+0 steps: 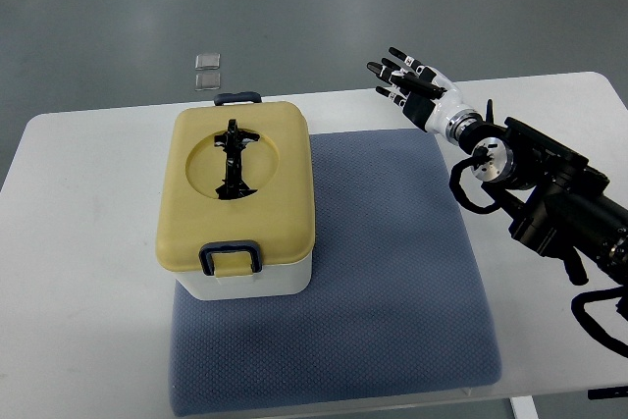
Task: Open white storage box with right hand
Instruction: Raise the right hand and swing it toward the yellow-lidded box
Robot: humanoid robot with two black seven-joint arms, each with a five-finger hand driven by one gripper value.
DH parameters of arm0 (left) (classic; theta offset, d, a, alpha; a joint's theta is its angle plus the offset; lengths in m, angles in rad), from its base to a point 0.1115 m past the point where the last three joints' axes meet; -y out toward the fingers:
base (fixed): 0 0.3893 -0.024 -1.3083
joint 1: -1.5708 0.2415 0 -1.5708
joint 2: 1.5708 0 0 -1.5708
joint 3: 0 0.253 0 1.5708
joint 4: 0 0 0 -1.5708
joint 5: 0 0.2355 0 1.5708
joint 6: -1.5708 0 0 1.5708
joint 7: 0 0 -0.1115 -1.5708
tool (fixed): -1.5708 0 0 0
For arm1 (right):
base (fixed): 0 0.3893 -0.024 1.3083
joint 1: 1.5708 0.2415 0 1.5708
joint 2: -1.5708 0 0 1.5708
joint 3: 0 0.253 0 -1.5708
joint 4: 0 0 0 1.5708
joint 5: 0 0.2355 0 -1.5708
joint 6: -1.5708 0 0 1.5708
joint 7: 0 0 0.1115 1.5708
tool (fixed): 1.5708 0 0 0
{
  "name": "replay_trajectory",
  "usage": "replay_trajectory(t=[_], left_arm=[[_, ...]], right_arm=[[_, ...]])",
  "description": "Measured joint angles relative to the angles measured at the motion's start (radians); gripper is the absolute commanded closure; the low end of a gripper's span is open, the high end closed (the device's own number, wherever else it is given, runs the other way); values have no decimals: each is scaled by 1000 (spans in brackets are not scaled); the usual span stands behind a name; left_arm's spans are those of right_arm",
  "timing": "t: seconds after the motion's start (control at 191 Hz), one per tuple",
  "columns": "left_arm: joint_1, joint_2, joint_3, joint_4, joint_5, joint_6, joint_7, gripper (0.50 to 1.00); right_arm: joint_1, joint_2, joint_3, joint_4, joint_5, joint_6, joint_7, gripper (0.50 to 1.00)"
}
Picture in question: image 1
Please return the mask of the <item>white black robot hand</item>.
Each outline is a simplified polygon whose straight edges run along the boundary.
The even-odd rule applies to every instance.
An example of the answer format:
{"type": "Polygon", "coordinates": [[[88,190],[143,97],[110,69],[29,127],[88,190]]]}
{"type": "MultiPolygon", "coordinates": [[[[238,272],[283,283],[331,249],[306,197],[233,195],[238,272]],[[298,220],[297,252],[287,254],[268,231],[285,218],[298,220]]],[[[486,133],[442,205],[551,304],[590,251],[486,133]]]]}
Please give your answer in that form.
{"type": "Polygon", "coordinates": [[[398,106],[415,127],[456,142],[463,124],[481,119],[464,103],[461,91],[437,69],[394,47],[389,53],[400,63],[383,58],[368,62],[367,69],[387,86],[377,86],[376,92],[398,106]]]}

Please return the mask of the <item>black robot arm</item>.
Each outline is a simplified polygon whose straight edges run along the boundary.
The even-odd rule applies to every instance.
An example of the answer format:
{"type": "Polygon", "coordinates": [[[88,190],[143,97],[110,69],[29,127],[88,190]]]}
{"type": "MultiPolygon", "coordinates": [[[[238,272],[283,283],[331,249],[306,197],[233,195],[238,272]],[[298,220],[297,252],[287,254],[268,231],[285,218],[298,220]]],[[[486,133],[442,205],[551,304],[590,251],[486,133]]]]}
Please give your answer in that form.
{"type": "Polygon", "coordinates": [[[446,137],[467,158],[453,166],[449,188],[476,214],[504,211],[511,237],[559,259],[572,284],[587,283],[587,256],[614,282],[627,283],[627,210],[605,196],[608,177],[583,155],[518,121],[465,113],[446,137]]]}

